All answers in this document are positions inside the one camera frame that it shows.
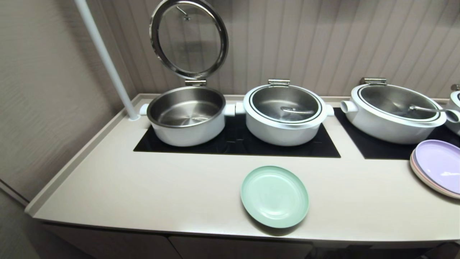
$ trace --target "open glass lid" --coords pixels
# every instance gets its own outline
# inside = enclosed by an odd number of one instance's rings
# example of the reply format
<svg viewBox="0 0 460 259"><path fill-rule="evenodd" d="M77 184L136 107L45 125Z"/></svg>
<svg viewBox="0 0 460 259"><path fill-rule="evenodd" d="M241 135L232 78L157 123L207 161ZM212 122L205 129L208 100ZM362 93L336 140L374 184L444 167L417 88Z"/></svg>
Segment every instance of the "open glass lid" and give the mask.
<svg viewBox="0 0 460 259"><path fill-rule="evenodd" d="M150 41L167 68L190 80L214 73L228 52L224 22L202 0L163 0L150 20Z"/></svg>
<svg viewBox="0 0 460 259"><path fill-rule="evenodd" d="M398 86L368 85L360 89L359 97L377 110L408 120L431 121L440 116L438 112L410 109L411 106L427 109L438 107L428 97Z"/></svg>
<svg viewBox="0 0 460 259"><path fill-rule="evenodd" d="M269 83L250 98L251 107L263 117L297 124L311 121L321 113L321 103L305 89L289 85L289 80L270 79Z"/></svg>

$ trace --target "black glass cooktop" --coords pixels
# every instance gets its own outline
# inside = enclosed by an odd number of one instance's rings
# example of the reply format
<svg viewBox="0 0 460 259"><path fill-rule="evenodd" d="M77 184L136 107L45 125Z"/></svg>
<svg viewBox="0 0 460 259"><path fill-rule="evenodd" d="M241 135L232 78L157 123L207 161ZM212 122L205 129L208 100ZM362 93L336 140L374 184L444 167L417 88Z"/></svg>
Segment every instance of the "black glass cooktop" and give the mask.
<svg viewBox="0 0 460 259"><path fill-rule="evenodd" d="M415 149L415 145L401 145L386 142L359 130L346 118L345 113L340 108L334 108L335 116L340 121L350 138L365 159L410 159L410 154ZM433 130L427 139L442 140L460 147L460 137L442 125Z"/></svg>
<svg viewBox="0 0 460 259"><path fill-rule="evenodd" d="M225 128L217 137L193 147L167 145L158 139L150 126L134 151L340 158L339 152L322 124L311 141L300 146L281 147L263 142L249 132L246 127L246 115L226 117L225 120Z"/></svg>

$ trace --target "white pole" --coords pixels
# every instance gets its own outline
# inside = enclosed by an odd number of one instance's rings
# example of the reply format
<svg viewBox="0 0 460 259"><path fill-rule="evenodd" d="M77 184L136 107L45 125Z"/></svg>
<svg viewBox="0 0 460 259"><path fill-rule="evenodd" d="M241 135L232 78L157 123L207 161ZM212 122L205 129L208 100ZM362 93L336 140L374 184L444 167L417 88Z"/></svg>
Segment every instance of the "white pole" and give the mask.
<svg viewBox="0 0 460 259"><path fill-rule="evenodd" d="M107 72L110 75L110 79L112 79L115 89L121 101L125 105L126 111L129 115L129 120L138 120L140 118L140 115L138 115L135 112L134 107L132 106L131 100L129 99L129 96L126 93L126 89L124 88L123 83L121 82L120 76L118 75L114 63L110 58L109 52L107 51L107 48L104 45L104 41L102 40L102 37L99 34L98 27L94 22L94 19L91 15L91 11L89 10L86 0L75 0L75 4L77 5L78 10L80 11L80 15L83 18L83 21L85 22L86 28L89 31L94 45L96 45L96 49L98 50L102 62L104 63L105 68L107 69Z"/></svg>

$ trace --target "textured wallpaper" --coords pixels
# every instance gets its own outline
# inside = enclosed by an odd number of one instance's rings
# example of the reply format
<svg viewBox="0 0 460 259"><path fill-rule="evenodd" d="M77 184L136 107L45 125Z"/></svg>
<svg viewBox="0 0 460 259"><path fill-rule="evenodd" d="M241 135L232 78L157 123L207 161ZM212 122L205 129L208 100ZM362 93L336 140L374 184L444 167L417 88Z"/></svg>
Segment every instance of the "textured wallpaper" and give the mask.
<svg viewBox="0 0 460 259"><path fill-rule="evenodd" d="M0 24L0 179L30 200L122 104L73 1L0 1Z"/></svg>
<svg viewBox="0 0 460 259"><path fill-rule="evenodd" d="M101 2L138 92L182 86L150 46L149 18L160 0ZM245 94L277 77L320 95L346 96L371 76L447 98L449 86L460 82L460 0L208 2L230 37L225 64L208 79L225 94ZM166 41L188 41L187 32L172 27Z"/></svg>

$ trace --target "stack of plates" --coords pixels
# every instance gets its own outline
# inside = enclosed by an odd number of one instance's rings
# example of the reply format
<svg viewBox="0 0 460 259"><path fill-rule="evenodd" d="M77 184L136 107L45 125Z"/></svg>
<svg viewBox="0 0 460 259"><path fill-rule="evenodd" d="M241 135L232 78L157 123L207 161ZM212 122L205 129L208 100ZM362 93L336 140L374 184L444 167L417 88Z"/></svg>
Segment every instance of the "stack of plates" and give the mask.
<svg viewBox="0 0 460 259"><path fill-rule="evenodd" d="M460 148L439 140L423 141L412 152L410 166L433 190L460 199Z"/></svg>

